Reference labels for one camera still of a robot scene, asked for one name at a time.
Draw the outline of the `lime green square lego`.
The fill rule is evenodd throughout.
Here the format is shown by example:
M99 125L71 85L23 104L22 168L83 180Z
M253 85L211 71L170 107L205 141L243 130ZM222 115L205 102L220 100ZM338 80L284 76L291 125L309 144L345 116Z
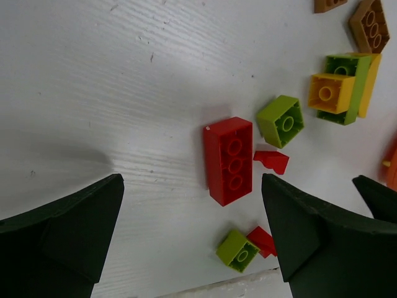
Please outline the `lime green square lego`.
M281 95L256 114L259 131L264 140L279 149L291 142L304 128L298 98Z

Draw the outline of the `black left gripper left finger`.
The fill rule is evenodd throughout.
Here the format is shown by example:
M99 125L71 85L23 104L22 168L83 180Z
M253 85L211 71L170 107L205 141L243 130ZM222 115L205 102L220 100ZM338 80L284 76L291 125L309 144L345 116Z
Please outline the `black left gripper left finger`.
M121 174L1 220L1 297L90 297L124 193Z

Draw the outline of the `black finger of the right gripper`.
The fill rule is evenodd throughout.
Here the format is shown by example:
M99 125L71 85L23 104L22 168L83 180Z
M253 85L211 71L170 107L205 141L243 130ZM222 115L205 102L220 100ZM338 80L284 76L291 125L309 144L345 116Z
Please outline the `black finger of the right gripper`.
M396 191L363 175L352 182L374 219L396 223Z

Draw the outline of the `red rectangular lego brick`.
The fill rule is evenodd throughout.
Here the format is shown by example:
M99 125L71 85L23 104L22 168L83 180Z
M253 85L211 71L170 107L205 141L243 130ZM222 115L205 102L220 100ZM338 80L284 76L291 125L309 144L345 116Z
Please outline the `red rectangular lego brick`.
M222 207L252 192L253 124L239 117L203 128L210 196Z

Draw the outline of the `small red sloped lego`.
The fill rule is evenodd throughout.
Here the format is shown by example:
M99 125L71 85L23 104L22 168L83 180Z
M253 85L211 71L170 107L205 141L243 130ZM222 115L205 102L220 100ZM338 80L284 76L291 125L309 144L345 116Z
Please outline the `small red sloped lego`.
M267 169L272 169L278 175L284 175L289 157L279 151L256 151L254 161L260 161Z

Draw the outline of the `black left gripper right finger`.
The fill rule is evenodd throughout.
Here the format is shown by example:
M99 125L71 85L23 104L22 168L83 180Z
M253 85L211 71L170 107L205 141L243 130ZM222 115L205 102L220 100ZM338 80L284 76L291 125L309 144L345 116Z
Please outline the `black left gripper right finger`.
M395 297L396 223L356 214L273 174L262 197L293 297Z

